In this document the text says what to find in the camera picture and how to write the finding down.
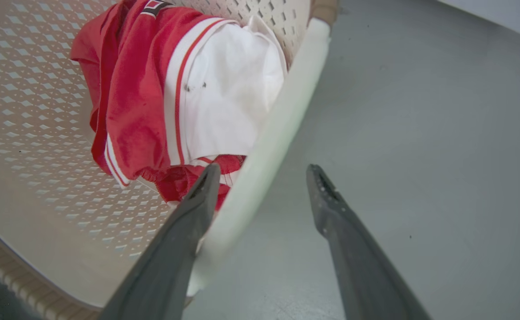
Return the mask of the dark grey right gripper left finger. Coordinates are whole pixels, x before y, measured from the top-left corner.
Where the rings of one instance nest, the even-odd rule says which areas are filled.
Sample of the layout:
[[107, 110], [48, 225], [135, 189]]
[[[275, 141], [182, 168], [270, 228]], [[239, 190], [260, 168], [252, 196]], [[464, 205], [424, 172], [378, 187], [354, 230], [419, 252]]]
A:
[[180, 320], [199, 241], [209, 229], [220, 167], [205, 168], [101, 311], [101, 320]]

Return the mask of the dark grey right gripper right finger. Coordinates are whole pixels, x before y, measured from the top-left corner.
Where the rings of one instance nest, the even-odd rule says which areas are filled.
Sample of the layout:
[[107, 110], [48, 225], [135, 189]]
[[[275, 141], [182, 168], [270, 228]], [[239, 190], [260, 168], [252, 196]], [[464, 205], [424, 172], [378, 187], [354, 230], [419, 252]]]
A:
[[316, 229], [327, 240], [348, 320], [429, 320], [377, 241], [321, 166], [306, 171]]

